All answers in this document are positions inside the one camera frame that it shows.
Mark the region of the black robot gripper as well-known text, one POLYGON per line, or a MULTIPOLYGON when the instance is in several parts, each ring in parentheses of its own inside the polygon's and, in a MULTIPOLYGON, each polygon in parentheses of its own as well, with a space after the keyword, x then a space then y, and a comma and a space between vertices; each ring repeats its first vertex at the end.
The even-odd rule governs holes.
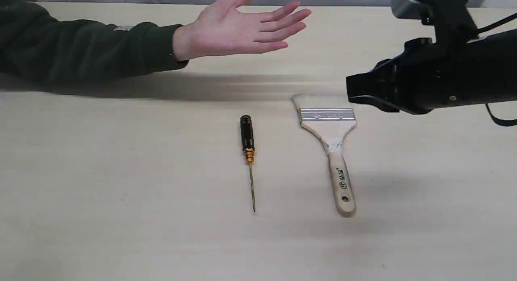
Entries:
POLYGON ((516 31, 503 31, 453 48, 429 38, 367 73, 346 78, 351 103, 389 113, 427 114, 434 109, 515 101, 516 31))

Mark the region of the dark green sleeved forearm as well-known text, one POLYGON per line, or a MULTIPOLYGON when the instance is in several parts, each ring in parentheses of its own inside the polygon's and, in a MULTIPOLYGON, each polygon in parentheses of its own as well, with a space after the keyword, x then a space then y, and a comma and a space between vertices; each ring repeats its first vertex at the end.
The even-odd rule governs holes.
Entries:
POLYGON ((0 0, 1 73, 39 85, 90 84, 185 68, 173 35, 180 25, 59 21, 33 2, 0 0))

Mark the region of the open bare human hand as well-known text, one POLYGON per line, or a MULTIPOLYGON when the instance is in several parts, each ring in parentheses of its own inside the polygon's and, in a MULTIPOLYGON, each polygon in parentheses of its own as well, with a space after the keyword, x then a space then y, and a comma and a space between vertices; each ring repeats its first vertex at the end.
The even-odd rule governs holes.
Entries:
POLYGON ((290 2, 272 12, 243 13, 253 0, 218 0, 173 35, 177 60, 237 54, 264 54, 288 47, 286 40, 305 29, 310 9, 290 2))

